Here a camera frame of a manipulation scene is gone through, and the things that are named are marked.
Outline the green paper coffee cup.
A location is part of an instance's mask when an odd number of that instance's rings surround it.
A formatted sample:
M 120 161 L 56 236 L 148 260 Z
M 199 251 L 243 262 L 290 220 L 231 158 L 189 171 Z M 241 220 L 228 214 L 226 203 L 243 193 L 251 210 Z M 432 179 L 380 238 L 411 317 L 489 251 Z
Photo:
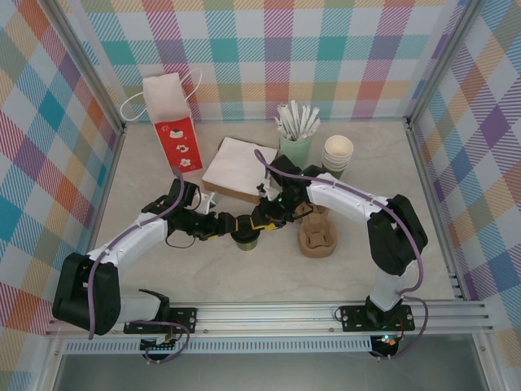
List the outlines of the green paper coffee cup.
M 259 237 L 260 233 L 256 231 L 248 235 L 233 235 L 234 242 L 242 251 L 253 250 L 257 246 Z

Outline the brown cardboard napkin tray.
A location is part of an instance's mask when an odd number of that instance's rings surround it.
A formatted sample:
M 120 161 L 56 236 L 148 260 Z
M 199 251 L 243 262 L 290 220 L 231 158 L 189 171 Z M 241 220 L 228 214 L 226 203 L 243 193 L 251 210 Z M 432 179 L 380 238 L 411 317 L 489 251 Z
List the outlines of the brown cardboard napkin tray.
M 219 186 L 217 184 L 204 180 L 202 181 L 202 183 L 207 191 L 215 191 L 221 194 L 222 196 L 228 196 L 236 200 L 248 202 L 250 204 L 259 204 L 260 202 L 260 196 L 258 194 L 252 195 L 241 191 L 231 190 L 227 187 Z

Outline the white napkin stack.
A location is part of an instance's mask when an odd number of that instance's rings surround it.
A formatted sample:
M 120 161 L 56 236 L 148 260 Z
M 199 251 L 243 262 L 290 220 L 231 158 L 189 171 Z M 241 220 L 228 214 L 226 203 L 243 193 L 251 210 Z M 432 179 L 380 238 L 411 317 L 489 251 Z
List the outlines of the white napkin stack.
M 258 149 L 265 160 L 271 163 L 278 151 L 272 147 L 257 145 L 236 138 L 225 137 L 216 156 L 206 169 L 202 181 L 208 181 L 231 190 L 256 195 L 265 167 L 256 158 Z

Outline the red paper gift bag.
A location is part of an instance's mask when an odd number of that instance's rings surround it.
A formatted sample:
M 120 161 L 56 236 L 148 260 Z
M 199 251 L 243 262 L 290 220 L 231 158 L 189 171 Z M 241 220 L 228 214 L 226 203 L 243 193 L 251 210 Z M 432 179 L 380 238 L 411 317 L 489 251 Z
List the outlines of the red paper gift bag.
M 169 166 L 178 168 L 183 173 L 203 168 L 189 106 L 189 98 L 200 87 L 203 71 L 197 68 L 193 72 L 197 74 L 196 84 L 188 93 L 185 92 L 184 85 L 191 79 L 192 72 L 183 77 L 175 72 L 144 78 L 142 91 L 134 94 L 132 98 L 142 96 L 145 108 L 131 118 L 125 114 L 120 115 L 125 121 L 136 121 L 143 114 L 147 114 Z M 132 98 L 127 98 L 125 102 L 129 103 Z

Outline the pale green straw jar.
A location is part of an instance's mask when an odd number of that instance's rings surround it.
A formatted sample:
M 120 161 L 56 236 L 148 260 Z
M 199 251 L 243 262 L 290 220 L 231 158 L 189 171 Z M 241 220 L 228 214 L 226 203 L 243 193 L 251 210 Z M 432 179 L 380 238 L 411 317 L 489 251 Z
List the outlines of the pale green straw jar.
M 279 137 L 279 154 L 286 156 L 295 166 L 301 169 L 308 163 L 311 138 L 292 141 L 284 136 Z

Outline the green paper cup stack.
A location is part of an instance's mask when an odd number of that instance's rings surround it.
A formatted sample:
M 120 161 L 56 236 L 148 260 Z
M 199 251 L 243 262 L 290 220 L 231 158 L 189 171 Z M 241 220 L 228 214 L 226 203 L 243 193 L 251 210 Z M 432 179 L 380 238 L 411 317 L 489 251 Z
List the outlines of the green paper cup stack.
M 342 135 L 329 137 L 322 152 L 322 168 L 340 179 L 348 167 L 354 151 L 352 141 Z

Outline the left controller board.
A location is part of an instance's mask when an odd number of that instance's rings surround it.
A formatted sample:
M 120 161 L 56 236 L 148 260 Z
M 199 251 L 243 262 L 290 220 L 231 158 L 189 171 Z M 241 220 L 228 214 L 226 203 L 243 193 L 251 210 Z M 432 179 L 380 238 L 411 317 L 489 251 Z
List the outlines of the left controller board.
M 139 341 L 139 349 L 149 355 L 169 355 L 176 353 L 181 347 L 182 343 L 179 342 L 177 337 L 148 337 L 142 338 Z

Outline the controller board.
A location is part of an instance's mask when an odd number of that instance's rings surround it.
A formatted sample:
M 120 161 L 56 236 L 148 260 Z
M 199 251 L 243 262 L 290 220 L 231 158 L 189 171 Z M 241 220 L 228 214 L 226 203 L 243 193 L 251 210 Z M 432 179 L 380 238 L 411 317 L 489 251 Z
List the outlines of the controller board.
M 139 349 L 149 355 L 169 355 L 176 353 L 181 347 L 182 343 L 179 342 L 177 337 L 148 337 L 142 338 L 139 341 Z
M 400 338 L 395 336 L 382 335 L 371 337 L 371 353 L 375 357 L 394 356 L 399 348 Z

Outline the grey metal sheet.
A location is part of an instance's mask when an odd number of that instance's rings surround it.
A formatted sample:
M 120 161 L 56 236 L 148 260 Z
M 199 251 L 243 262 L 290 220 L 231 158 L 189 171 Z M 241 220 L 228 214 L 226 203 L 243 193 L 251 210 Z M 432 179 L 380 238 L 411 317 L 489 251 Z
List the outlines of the grey metal sheet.
M 164 365 L 136 355 L 68 355 L 53 391 L 488 391 L 475 365 L 350 354 L 201 354 Z

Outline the right controller board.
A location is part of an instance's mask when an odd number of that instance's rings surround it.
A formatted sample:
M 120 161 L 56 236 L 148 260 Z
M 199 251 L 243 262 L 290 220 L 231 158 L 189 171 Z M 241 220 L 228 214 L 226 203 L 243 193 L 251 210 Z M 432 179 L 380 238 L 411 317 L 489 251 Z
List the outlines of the right controller board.
M 382 335 L 371 337 L 371 353 L 375 357 L 394 356 L 399 348 L 400 338 L 395 336 Z

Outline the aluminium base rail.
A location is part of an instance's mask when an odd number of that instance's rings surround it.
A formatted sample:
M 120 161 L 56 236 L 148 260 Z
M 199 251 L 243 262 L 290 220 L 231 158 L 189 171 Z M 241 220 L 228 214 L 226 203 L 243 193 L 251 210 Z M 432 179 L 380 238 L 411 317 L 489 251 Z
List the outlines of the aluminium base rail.
M 196 308 L 195 336 L 325 336 L 341 334 L 341 301 L 179 303 Z M 428 301 L 426 335 L 492 333 L 481 301 Z

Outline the left black mount plate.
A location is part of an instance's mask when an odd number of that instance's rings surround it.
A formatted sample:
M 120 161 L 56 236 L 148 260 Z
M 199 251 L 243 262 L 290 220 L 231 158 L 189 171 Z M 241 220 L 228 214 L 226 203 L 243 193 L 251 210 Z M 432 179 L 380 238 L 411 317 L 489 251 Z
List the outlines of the left black mount plate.
M 123 328 L 124 334 L 169 334 L 173 335 L 182 332 L 179 326 L 174 327 L 173 323 L 181 324 L 189 332 L 195 331 L 197 321 L 197 309 L 195 307 L 169 307 L 162 309 L 152 320 L 143 323 L 134 321 L 126 323 Z

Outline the black mount plate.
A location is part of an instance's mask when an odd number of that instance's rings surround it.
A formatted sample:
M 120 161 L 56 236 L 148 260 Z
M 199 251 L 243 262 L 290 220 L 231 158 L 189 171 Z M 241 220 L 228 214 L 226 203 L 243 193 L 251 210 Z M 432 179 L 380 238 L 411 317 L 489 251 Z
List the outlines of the black mount plate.
M 123 328 L 124 334 L 169 334 L 173 335 L 182 332 L 179 326 L 174 327 L 173 323 L 181 324 L 189 332 L 195 331 L 197 321 L 197 309 L 195 307 L 169 307 L 162 309 L 152 320 L 143 323 L 134 321 L 126 323 Z
M 410 332 L 415 329 L 409 305 L 399 303 L 389 311 L 382 311 L 367 302 L 364 305 L 344 305 L 339 309 L 344 332 Z

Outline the left aluminium floor rail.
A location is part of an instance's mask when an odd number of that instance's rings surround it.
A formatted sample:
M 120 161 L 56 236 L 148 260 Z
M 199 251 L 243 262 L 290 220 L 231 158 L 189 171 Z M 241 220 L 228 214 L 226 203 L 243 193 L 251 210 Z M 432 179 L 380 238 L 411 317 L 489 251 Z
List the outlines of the left aluminium floor rail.
M 116 169 L 117 169 L 117 166 L 118 166 L 118 163 L 120 160 L 120 155 L 121 155 L 121 152 L 122 152 L 122 149 L 124 146 L 124 142 L 125 142 L 125 128 L 121 128 L 116 137 L 115 149 L 113 151 L 111 164 L 109 165 L 109 170 L 107 171 L 107 175 L 105 178 L 99 207 L 96 210 L 96 213 L 94 214 L 93 226 L 92 226 L 92 229 L 90 230 L 89 241 L 88 241 L 86 249 L 85 249 L 87 252 L 94 249 L 94 247 L 96 245 L 97 238 L 99 236 L 99 230 L 100 230 L 100 227 L 103 222 L 103 215 L 104 215 L 106 207 L 107 207 L 108 198 L 110 195 L 114 177 L 116 175 Z

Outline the aluminium floor rail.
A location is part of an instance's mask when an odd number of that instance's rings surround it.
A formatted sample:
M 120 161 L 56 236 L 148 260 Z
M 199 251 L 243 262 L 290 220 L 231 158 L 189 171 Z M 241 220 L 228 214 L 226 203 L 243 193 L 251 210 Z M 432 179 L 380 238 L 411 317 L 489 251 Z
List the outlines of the aluminium floor rail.
M 422 155 L 416 133 L 414 132 L 414 126 L 410 123 L 410 120 L 407 117 L 403 119 L 403 123 L 406 137 L 408 139 L 409 146 L 414 158 L 414 163 L 416 165 L 416 170 L 418 171 L 419 180 L 422 185 L 422 190 L 426 198 L 427 207 L 431 215 L 436 238 L 440 246 L 440 251 L 443 256 L 444 263 L 446 265 L 449 281 L 453 288 L 455 299 L 459 301 L 466 301 L 467 297 L 465 284 L 461 283 L 459 279 L 458 264 L 453 254 L 453 248 L 449 240 L 449 234 L 446 232 L 444 227 L 441 209 L 437 204 L 436 191 L 433 184 L 431 183 L 431 179 L 429 178 L 427 163 Z
M 96 245 L 97 238 L 99 236 L 99 230 L 100 230 L 100 227 L 103 222 L 103 215 L 104 215 L 106 207 L 107 207 L 108 198 L 110 195 L 114 177 L 116 175 L 116 169 L 117 169 L 117 166 L 118 166 L 118 163 L 120 160 L 120 155 L 121 155 L 121 152 L 122 152 L 122 149 L 124 146 L 124 142 L 125 142 L 125 128 L 121 128 L 116 137 L 115 149 L 113 151 L 111 164 L 109 165 L 109 170 L 107 171 L 107 175 L 105 178 L 99 207 L 96 210 L 96 213 L 94 214 L 93 226 L 92 226 L 92 229 L 90 230 L 89 241 L 88 241 L 86 249 L 85 249 L 87 252 L 94 249 L 94 247 Z

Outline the right black mount plate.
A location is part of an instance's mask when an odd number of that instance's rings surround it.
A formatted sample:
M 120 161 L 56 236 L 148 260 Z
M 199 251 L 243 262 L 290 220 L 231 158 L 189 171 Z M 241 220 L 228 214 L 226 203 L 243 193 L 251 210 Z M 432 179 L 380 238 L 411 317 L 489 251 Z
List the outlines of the right black mount plate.
M 389 311 L 382 311 L 367 302 L 364 305 L 344 305 L 339 309 L 344 332 L 410 332 L 415 329 L 409 305 L 399 303 Z

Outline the right aluminium floor rail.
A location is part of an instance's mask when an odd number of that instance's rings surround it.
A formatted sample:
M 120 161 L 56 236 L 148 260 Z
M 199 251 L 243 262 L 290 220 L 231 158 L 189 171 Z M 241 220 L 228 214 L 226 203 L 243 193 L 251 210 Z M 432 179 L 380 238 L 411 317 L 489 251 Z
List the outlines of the right aluminium floor rail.
M 418 171 L 419 180 L 422 185 L 422 190 L 426 198 L 427 207 L 431 215 L 436 238 L 440 246 L 440 251 L 443 256 L 444 263 L 446 265 L 449 281 L 453 288 L 455 299 L 459 301 L 466 301 L 467 297 L 465 284 L 461 283 L 459 279 L 458 264 L 453 254 L 453 248 L 449 240 L 449 234 L 446 232 L 444 227 L 441 209 L 437 204 L 436 191 L 433 184 L 431 183 L 431 179 L 429 178 L 427 163 L 422 155 L 416 133 L 414 132 L 414 126 L 410 123 L 410 120 L 407 117 L 403 119 L 403 123 L 406 137 L 408 139 L 409 146 L 414 158 L 414 163 L 416 165 L 416 170 Z

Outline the left aluminium frame post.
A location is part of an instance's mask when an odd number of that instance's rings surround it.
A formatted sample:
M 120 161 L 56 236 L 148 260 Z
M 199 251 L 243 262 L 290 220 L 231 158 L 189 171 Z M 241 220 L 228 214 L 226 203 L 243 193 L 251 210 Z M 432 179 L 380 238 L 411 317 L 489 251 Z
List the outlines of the left aluminium frame post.
M 62 39 L 79 72 L 85 78 L 94 97 L 98 100 L 99 106 L 102 108 L 109 122 L 115 126 L 119 134 L 123 134 L 125 132 L 124 122 L 116 112 L 115 105 L 99 78 L 94 65 L 86 54 L 80 39 L 75 34 L 68 18 L 61 9 L 58 0 L 38 1 L 42 10 L 46 13 L 49 21 L 55 27 L 58 35 Z

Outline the aluminium frame post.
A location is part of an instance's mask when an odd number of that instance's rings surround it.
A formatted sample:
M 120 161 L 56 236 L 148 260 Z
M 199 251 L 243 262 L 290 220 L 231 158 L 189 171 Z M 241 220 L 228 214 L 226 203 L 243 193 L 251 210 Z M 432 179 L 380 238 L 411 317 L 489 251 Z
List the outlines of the aluminium frame post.
M 409 132 L 413 131 L 420 117 L 427 110 L 436 89 L 448 72 L 486 2 L 487 0 L 465 0 L 462 6 L 454 7 L 458 14 L 455 17 L 450 16 L 446 24 L 446 27 L 449 27 L 449 35 L 443 38 L 446 33 L 442 33 L 440 36 L 440 40 L 433 50 L 433 55 L 437 54 L 437 57 L 434 59 L 433 65 L 427 65 L 426 77 L 421 79 L 422 87 L 417 89 L 416 98 L 411 99 L 410 108 L 405 112 L 404 125 Z
M 123 134 L 125 132 L 124 122 L 116 112 L 115 105 L 99 78 L 94 65 L 86 54 L 80 39 L 75 34 L 68 18 L 61 9 L 58 0 L 38 1 L 42 10 L 46 13 L 49 21 L 55 27 L 58 35 L 62 39 L 79 72 L 85 78 L 94 97 L 98 100 L 99 106 L 102 108 L 109 122 L 115 126 L 119 134 Z

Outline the right aluminium frame post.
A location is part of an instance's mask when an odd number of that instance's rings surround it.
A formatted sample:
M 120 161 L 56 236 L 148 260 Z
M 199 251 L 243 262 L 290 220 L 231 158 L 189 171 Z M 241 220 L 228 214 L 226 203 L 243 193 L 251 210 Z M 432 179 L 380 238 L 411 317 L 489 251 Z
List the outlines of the right aluminium frame post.
M 433 50 L 433 55 L 437 54 L 437 57 L 434 59 L 433 65 L 427 65 L 426 77 L 421 79 L 422 87 L 417 89 L 416 98 L 411 99 L 410 108 L 405 112 L 404 125 L 409 132 L 413 131 L 420 117 L 427 110 L 436 89 L 448 72 L 486 2 L 487 0 L 465 0 L 462 6 L 454 7 L 458 14 L 455 17 L 450 16 L 446 24 L 446 27 L 449 27 L 449 35 L 443 38 L 446 33 L 442 33 L 440 36 L 440 40 Z

